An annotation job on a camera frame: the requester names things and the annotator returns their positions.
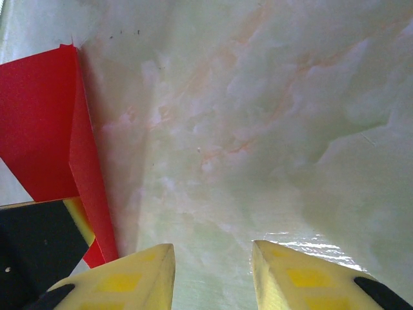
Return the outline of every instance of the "red paper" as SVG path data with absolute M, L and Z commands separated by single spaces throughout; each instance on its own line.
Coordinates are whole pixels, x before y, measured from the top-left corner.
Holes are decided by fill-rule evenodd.
M 88 264 L 90 268 L 97 267 L 105 263 L 96 240 L 89 247 L 89 250 L 84 255 L 83 260 Z
M 80 196 L 103 260 L 118 258 L 74 46 L 0 66 L 0 157 L 36 202 Z

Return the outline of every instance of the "marble floor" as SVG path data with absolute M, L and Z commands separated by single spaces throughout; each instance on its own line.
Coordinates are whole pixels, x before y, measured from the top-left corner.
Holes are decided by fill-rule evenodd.
M 255 239 L 413 302 L 413 1 L 5 1 L 0 63 L 72 41 L 119 251 L 174 243 L 174 309 L 256 309 Z

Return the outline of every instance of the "black plastic part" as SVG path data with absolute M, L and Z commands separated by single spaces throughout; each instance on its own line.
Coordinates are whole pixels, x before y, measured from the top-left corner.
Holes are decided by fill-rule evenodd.
M 23 310 L 53 310 L 74 288 L 74 284 L 66 284 L 46 292 L 38 301 L 24 307 Z
M 354 282 L 384 310 L 413 310 L 402 297 L 380 282 L 362 276 L 356 277 Z
M 63 201 L 0 210 L 0 240 L 35 300 L 69 276 L 88 250 Z
M 20 309 L 37 299 L 37 294 L 24 279 L 8 244 L 0 235 L 0 309 Z

